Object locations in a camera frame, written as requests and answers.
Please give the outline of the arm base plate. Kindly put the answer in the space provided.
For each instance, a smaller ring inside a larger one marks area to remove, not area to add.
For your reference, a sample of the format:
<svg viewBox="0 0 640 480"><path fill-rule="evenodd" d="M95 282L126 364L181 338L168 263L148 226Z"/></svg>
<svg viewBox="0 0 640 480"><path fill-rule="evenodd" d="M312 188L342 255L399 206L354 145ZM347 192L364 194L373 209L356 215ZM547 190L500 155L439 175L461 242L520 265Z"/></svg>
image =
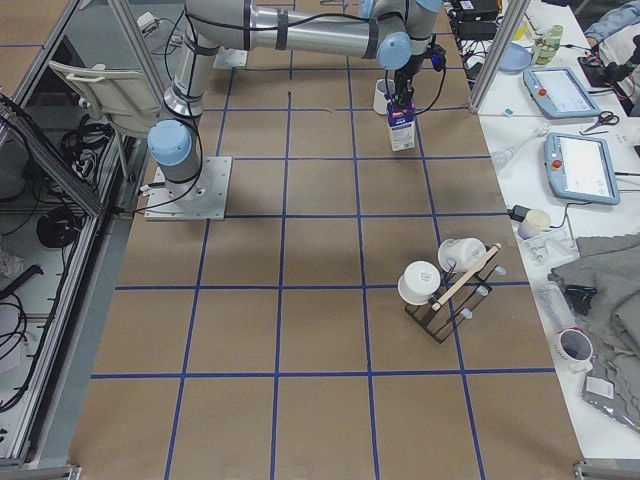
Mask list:
<svg viewBox="0 0 640 480"><path fill-rule="evenodd" d="M152 221L222 221L231 170L231 156L205 156L200 177L190 189L191 182L183 185L166 182L161 168L157 167L154 181L163 186L149 190L144 216Z"/></svg>

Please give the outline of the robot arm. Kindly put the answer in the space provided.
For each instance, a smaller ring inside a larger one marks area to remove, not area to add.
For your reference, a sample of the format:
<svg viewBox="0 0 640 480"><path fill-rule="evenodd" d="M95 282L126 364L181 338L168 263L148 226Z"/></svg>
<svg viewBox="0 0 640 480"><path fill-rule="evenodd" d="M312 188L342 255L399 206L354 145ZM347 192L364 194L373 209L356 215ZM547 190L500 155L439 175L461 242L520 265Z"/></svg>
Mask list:
<svg viewBox="0 0 640 480"><path fill-rule="evenodd" d="M211 180L197 154L197 123L214 60L221 49L305 51L374 59L394 74L393 103L413 104L413 78L425 60L446 66L433 28L438 1L364 1L356 15L308 14L261 7L252 1L187 1L180 58L164 92L168 118L154 126L148 146L172 202L198 201Z"/></svg>

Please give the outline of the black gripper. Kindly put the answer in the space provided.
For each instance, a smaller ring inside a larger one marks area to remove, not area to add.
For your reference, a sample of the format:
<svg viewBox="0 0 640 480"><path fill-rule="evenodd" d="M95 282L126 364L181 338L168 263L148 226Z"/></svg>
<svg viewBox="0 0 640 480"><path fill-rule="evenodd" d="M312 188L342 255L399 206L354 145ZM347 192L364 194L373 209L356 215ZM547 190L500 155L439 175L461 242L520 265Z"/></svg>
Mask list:
<svg viewBox="0 0 640 480"><path fill-rule="evenodd" d="M394 75L385 71L385 97L389 103L397 104L399 93L403 93L403 104L412 104L413 78L420 72L423 61L423 57L411 57L403 67L394 72Z"/></svg>

